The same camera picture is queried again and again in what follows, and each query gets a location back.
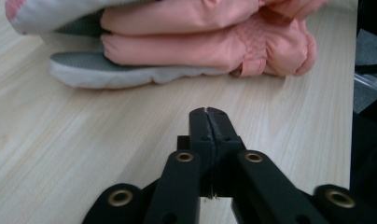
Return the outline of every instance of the black cloth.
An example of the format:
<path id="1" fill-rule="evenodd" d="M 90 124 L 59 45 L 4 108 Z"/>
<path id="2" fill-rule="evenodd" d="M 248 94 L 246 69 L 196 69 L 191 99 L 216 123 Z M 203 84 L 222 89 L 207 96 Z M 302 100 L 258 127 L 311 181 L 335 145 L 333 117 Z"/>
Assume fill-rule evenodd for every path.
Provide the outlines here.
<path id="1" fill-rule="evenodd" d="M 377 209 L 377 101 L 353 116 L 350 190 Z"/>
<path id="2" fill-rule="evenodd" d="M 377 35 L 377 0 L 359 0 L 357 26 Z"/>

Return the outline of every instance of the wood grain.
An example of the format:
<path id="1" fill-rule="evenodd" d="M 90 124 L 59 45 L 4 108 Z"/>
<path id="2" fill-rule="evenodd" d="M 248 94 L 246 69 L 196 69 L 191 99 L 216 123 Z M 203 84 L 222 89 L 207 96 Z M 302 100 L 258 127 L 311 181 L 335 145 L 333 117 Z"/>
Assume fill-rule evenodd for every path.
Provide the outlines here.
<path id="1" fill-rule="evenodd" d="M 304 77 L 195 77 L 122 91 L 69 88 L 52 49 L 15 34 L 0 0 L 0 223 L 81 223 L 107 187 L 161 175 L 189 111 L 224 110 L 248 148 L 299 188 L 349 186 L 356 1 L 307 21 L 318 41 Z M 201 223 L 234 223 L 229 200 L 202 199 Z"/>

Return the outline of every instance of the pink fabric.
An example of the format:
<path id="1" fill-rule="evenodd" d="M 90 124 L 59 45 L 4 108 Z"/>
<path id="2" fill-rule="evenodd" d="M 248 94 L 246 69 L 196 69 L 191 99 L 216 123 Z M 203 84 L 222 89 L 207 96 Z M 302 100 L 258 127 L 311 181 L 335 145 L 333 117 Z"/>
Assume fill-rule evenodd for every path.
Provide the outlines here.
<path id="1" fill-rule="evenodd" d="M 287 76 L 307 72 L 316 58 L 314 37 L 305 22 L 267 8 L 211 32 L 132 36 L 111 31 L 102 36 L 105 56 L 119 64 L 213 66 L 225 72 L 242 68 L 242 77 L 263 72 Z"/>
<path id="2" fill-rule="evenodd" d="M 14 20 L 14 18 L 17 16 L 17 13 L 24 2 L 25 0 L 7 0 L 6 1 L 6 5 L 5 5 L 6 17 L 9 21 Z"/>
<path id="3" fill-rule="evenodd" d="M 246 21 L 267 6 L 293 19 L 304 19 L 328 0 L 163 0 L 108 7 L 106 30 L 122 35 L 186 34 L 213 31 Z"/>

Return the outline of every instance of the black object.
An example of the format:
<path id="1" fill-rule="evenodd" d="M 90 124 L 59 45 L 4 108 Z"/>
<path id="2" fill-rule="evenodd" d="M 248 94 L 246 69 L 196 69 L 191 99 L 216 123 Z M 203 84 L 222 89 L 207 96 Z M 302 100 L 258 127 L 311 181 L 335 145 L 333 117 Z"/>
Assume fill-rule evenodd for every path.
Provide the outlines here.
<path id="1" fill-rule="evenodd" d="M 360 29 L 377 35 L 377 0 L 359 0 L 357 9 L 357 31 Z M 357 74 L 377 74 L 377 64 L 355 65 Z"/>
<path id="2" fill-rule="evenodd" d="M 84 224 L 198 223 L 200 197 L 231 197 L 238 223 L 377 223 L 377 213 L 347 189 L 296 189 L 263 153 L 246 150 L 226 113 L 189 114 L 161 178 L 144 189 L 118 184 L 101 194 Z"/>
<path id="3" fill-rule="evenodd" d="M 377 100 L 353 114 L 350 190 L 377 210 Z"/>

